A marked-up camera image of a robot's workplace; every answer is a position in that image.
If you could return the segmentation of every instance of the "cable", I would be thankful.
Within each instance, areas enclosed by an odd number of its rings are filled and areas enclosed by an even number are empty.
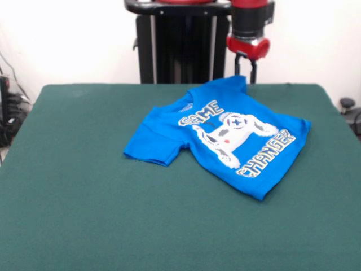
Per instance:
[[[0,57],[2,58],[2,60],[4,60],[4,62],[6,63],[6,65],[9,66],[9,68],[12,70],[12,76],[14,77],[14,81],[16,82],[17,86],[19,87],[19,89],[21,90],[21,92],[25,95],[25,97],[29,99],[29,96],[27,95],[27,93],[25,92],[25,90],[20,86],[18,80],[17,80],[17,77],[16,77],[16,74],[15,74],[15,70],[13,68],[13,66],[6,60],[6,58],[3,56],[3,54],[1,53],[0,51]]]

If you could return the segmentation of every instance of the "white wall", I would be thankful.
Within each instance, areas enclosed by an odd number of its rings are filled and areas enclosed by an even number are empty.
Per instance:
[[[139,82],[135,15],[122,0],[0,4],[6,10],[0,13],[0,50],[33,99],[46,84]],[[259,61],[258,82],[316,82],[335,104],[343,96],[361,104],[359,14],[361,2],[354,0],[277,0],[275,21],[266,28],[271,51]],[[227,53],[226,76],[233,62]],[[249,74],[245,61],[243,73]]]

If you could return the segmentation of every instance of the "t-shirt sleeve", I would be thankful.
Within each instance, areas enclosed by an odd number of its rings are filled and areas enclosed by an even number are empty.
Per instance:
[[[124,154],[131,159],[156,163],[167,167],[178,155],[183,142],[158,134],[145,124],[141,124]]]
[[[207,84],[203,85],[203,87],[211,87],[215,88],[220,91],[230,91],[236,93],[247,93],[247,84],[246,84],[246,77],[241,75],[234,75],[229,78],[221,78]]]

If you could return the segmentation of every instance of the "green felt surface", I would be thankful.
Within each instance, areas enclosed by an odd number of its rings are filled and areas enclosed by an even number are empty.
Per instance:
[[[122,150],[189,85],[43,89],[0,168],[0,270],[361,270],[361,148],[316,85],[257,85],[312,121],[258,202],[182,151],[168,168]]]

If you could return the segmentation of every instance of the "blue t-shirt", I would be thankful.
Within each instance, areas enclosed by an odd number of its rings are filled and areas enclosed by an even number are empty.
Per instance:
[[[252,99],[245,78],[234,76],[154,108],[124,154],[168,166],[188,148],[205,169],[263,200],[296,159],[310,128],[311,122],[276,114]]]

